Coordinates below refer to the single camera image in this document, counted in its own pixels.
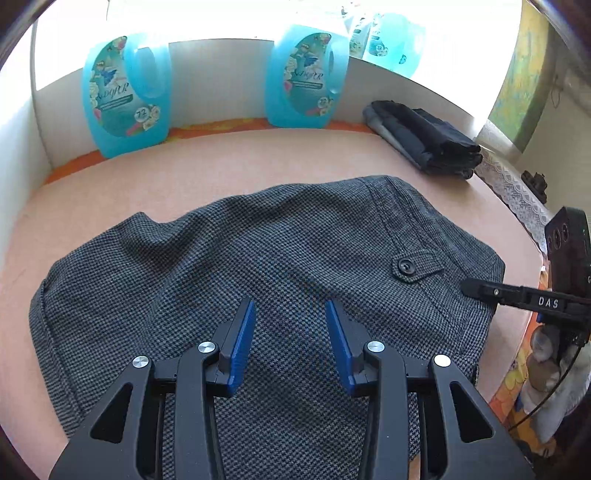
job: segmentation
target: lace doily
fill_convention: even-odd
[[[503,200],[540,250],[547,254],[544,227],[554,215],[523,183],[519,173],[484,148],[482,163],[474,171]]]

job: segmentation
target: bottle handle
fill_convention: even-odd
[[[135,93],[150,100],[167,91],[170,58],[168,44],[154,47],[147,40],[146,34],[130,35],[125,44],[124,58],[127,77]]]
[[[347,68],[349,67],[349,41],[347,38],[330,40],[324,57],[324,64],[328,65],[326,88],[328,93],[340,95],[345,84]]]

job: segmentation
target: bottle label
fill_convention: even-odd
[[[301,40],[292,50],[283,70],[283,88],[296,111],[307,116],[322,116],[334,107],[334,98],[326,86],[326,47],[328,33],[315,33]]]
[[[349,40],[349,55],[359,59],[363,56],[363,50],[365,47],[364,38],[361,36],[364,29],[364,23],[365,17],[361,17],[355,25],[353,33],[351,34],[351,39]]]
[[[127,37],[107,44],[95,59],[90,73],[89,102],[99,125],[115,137],[130,137],[152,128],[160,107],[144,102],[135,93],[125,73]]]
[[[373,28],[369,36],[368,51],[370,55],[376,57],[385,57],[388,54],[388,47],[384,45],[380,38],[381,31],[379,26]]]

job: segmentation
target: blue gripper pad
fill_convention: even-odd
[[[335,305],[331,300],[325,304],[326,326],[329,330],[330,343],[336,360],[336,369],[339,373],[340,382],[349,395],[353,395],[355,380],[353,379],[353,355],[349,349],[343,327],[340,324],[339,316]]]
[[[244,380],[244,370],[248,360],[248,352],[251,350],[252,335],[256,325],[255,303],[251,300],[244,314],[244,320],[240,326],[232,356],[230,357],[230,377],[228,379],[228,390],[234,395]]]

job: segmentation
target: metal screw head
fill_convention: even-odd
[[[370,352],[383,352],[386,347],[382,342],[378,342],[377,340],[373,340],[368,343],[368,350]]]
[[[145,355],[140,355],[134,358],[131,362],[135,368],[143,368],[148,365],[150,360]]]
[[[201,353],[209,353],[216,349],[216,344],[213,342],[202,342],[197,348],[199,348]]]
[[[433,361],[435,362],[435,365],[438,365],[439,367],[449,367],[452,364],[452,361],[447,355],[435,355]]]

